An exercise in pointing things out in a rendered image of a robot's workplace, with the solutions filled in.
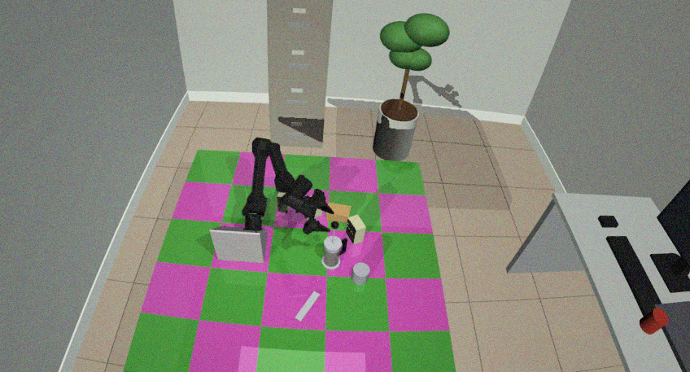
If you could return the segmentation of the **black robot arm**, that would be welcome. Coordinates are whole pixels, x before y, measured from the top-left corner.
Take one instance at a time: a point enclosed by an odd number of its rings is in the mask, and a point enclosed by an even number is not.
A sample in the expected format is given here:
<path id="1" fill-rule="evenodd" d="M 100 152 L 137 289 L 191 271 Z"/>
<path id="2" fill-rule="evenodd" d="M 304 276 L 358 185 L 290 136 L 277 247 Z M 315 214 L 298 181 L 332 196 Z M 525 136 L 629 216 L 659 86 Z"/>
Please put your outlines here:
<path id="1" fill-rule="evenodd" d="M 252 153 L 254 155 L 254 169 L 252 177 L 252 192 L 247 197 L 247 203 L 242 210 L 242 215 L 246 217 L 245 229 L 243 230 L 262 230 L 260 217 L 264 216 L 267 207 L 267 198 L 264 197 L 264 177 L 266 169 L 266 160 L 269 157 L 275 172 L 275 187 L 278 192 L 285 193 L 280 197 L 278 202 L 280 207 L 283 204 L 293 208 L 294 210 L 299 206 L 301 199 L 310 191 L 312 183 L 304 177 L 299 175 L 296 180 L 288 172 L 285 161 L 282 157 L 280 145 L 271 142 L 266 138 L 255 138 L 252 142 Z M 307 202 L 304 204 L 306 208 L 314 213 L 316 208 L 325 205 L 324 192 L 315 189 L 314 195 L 306 196 Z M 249 214 L 257 213 L 257 214 Z"/>

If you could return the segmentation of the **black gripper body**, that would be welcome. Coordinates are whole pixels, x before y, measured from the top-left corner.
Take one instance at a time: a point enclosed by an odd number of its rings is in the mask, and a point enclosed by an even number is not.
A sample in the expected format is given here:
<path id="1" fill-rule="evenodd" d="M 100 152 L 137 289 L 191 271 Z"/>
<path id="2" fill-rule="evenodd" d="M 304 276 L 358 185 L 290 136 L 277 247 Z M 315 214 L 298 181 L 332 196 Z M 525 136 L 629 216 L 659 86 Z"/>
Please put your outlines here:
<path id="1" fill-rule="evenodd" d="M 303 214 L 305 219 L 308 218 L 308 220 L 304 222 L 303 231 L 305 234 L 309 234 L 311 231 L 313 231 L 315 229 L 315 227 L 317 225 L 317 220 L 314 219 L 317 209 L 315 209 L 314 213 L 310 212 L 304 204 L 305 201 L 306 202 L 308 201 L 306 199 L 306 196 L 301 199 L 299 206 L 295 210 L 296 210 L 297 214 L 299 214 L 299 213 Z"/>

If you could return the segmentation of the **grey flat bar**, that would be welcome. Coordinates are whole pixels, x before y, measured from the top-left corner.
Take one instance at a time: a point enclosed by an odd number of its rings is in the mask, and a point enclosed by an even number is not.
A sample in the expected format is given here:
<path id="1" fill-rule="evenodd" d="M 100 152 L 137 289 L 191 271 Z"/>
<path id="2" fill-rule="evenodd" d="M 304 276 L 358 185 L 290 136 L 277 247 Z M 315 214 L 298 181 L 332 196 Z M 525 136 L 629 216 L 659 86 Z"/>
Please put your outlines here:
<path id="1" fill-rule="evenodd" d="M 306 316 L 306 313 L 314 305 L 314 303 L 316 302 L 319 295 L 320 294 L 313 291 L 312 295 L 309 297 L 309 299 L 305 302 L 304 306 L 302 306 L 301 310 L 295 316 L 296 320 L 301 322 L 304 319 L 304 317 Z"/>

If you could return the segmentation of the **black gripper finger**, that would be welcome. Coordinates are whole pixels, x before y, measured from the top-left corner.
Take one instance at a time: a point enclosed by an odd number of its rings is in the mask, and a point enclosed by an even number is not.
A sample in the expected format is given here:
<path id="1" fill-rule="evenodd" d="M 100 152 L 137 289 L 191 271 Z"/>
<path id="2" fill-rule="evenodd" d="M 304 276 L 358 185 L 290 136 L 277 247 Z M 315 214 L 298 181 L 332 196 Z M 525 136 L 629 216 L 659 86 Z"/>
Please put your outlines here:
<path id="1" fill-rule="evenodd" d="M 330 206 L 326 203 L 326 201 L 325 201 L 325 205 L 323 207 L 319 207 L 317 209 L 320 209 L 320 210 L 327 212 L 327 213 L 330 213 L 330 214 L 334 214 L 334 211 L 330 208 Z"/>
<path id="2" fill-rule="evenodd" d="M 316 227 L 315 227 L 315 229 L 314 229 L 313 231 L 326 231 L 326 232 L 330 232 L 330 230 L 327 229 L 326 227 L 324 227 L 323 225 L 321 225 L 319 221 L 317 222 L 317 225 L 316 225 Z"/>

